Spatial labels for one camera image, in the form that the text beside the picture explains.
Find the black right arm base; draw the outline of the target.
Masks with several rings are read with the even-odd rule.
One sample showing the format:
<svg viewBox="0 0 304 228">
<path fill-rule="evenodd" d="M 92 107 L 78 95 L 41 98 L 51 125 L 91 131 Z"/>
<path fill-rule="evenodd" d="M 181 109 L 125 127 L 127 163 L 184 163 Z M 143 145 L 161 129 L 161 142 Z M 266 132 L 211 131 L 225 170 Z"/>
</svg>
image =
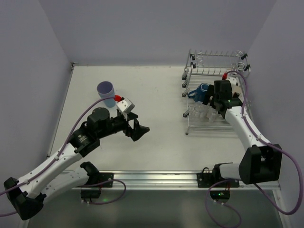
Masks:
<svg viewBox="0 0 304 228">
<path fill-rule="evenodd" d="M 197 173 L 197 185 L 199 188 L 209 188 L 213 184 L 223 181 L 224 178 L 220 174 L 220 167 L 227 163 L 220 163 L 214 165 L 213 169 L 210 170 L 208 167 L 203 168 L 201 172 Z M 215 188 L 239 188 L 239 181 L 229 181 L 217 184 Z"/>
</svg>

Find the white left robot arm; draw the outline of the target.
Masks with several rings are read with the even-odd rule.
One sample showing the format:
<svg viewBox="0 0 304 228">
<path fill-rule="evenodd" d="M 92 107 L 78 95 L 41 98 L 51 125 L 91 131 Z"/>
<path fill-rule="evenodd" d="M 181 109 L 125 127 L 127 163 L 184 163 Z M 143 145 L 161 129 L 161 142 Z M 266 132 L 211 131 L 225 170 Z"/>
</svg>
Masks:
<svg viewBox="0 0 304 228">
<path fill-rule="evenodd" d="M 60 177 L 62 171 L 100 146 L 100 139 L 123 132 L 134 142 L 149 132 L 140 125 L 138 115 L 117 109 L 110 117 L 106 108 L 96 108 L 78 129 L 73 129 L 59 150 L 37 168 L 19 178 L 4 181 L 4 193 L 22 220 L 38 214 L 52 197 L 74 187 L 97 184 L 98 169 L 90 162 Z"/>
</svg>

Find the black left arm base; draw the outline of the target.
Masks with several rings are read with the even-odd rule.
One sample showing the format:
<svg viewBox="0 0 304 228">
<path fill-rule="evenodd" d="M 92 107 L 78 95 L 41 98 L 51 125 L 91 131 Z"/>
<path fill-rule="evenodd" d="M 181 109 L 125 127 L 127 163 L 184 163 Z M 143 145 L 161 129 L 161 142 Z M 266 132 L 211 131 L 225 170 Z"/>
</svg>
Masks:
<svg viewBox="0 0 304 228">
<path fill-rule="evenodd" d="M 83 162 L 80 164 L 80 170 L 84 171 L 83 181 L 78 187 L 94 185 L 114 179 L 112 172 L 100 172 L 91 162 Z"/>
</svg>

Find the lavender plastic cup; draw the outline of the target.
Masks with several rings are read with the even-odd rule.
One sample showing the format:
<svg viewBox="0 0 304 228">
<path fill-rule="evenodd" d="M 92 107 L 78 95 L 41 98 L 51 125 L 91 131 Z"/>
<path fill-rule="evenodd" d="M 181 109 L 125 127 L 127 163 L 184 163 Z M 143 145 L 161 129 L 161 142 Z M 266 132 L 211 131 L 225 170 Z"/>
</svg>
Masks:
<svg viewBox="0 0 304 228">
<path fill-rule="evenodd" d="M 114 86 L 109 81 L 100 82 L 97 85 L 97 92 L 100 97 L 112 97 L 114 96 Z"/>
</svg>

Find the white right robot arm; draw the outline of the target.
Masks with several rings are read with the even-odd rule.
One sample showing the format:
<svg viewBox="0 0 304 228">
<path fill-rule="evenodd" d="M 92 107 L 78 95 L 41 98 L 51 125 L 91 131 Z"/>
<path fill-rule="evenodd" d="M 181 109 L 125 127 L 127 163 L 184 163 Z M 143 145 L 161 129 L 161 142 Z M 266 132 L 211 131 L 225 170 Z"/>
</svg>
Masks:
<svg viewBox="0 0 304 228">
<path fill-rule="evenodd" d="M 235 179 L 244 184 L 278 180 L 280 146 L 272 145 L 255 127 L 242 101 L 233 96 L 231 82 L 216 80 L 209 86 L 205 99 L 211 99 L 211 107 L 232 126 L 245 150 L 240 163 L 216 164 L 212 170 L 214 179 Z"/>
</svg>

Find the light blue plastic cup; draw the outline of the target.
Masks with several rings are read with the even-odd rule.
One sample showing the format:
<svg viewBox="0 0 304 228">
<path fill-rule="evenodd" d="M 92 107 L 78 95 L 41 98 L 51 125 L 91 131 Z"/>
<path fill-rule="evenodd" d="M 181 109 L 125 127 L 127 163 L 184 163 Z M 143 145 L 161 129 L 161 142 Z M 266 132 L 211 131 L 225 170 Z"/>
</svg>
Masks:
<svg viewBox="0 0 304 228">
<path fill-rule="evenodd" d="M 114 90 L 110 91 L 109 93 L 98 93 L 99 96 L 101 97 L 101 99 L 103 100 L 104 104 L 108 107 L 108 108 L 112 108 L 115 106 L 116 101 L 114 100 L 115 97 L 115 92 Z"/>
</svg>

